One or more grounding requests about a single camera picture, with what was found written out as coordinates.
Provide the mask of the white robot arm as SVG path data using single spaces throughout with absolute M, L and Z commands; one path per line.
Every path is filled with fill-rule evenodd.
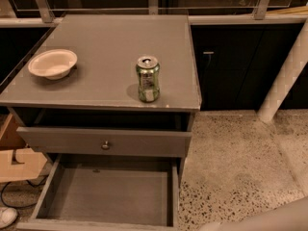
M 242 221 L 207 223 L 198 231 L 308 231 L 308 197 Z

